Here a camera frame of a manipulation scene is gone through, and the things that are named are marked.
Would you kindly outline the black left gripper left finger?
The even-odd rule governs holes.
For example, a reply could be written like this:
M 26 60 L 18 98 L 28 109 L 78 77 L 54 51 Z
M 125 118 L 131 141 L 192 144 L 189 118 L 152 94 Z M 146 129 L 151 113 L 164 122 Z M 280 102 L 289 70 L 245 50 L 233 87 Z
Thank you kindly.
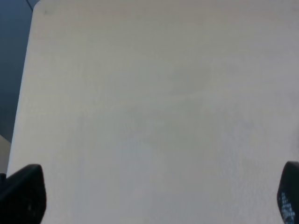
M 40 224 L 46 211 L 47 196 L 43 169 L 29 164 L 9 177 L 0 174 L 0 222 Z

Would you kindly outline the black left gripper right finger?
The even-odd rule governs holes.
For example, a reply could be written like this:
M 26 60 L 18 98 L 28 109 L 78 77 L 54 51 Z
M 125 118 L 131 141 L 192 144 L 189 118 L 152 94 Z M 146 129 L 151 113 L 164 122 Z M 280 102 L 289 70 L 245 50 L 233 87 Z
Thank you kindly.
M 281 174 L 277 203 L 284 224 L 299 224 L 299 163 L 288 161 Z

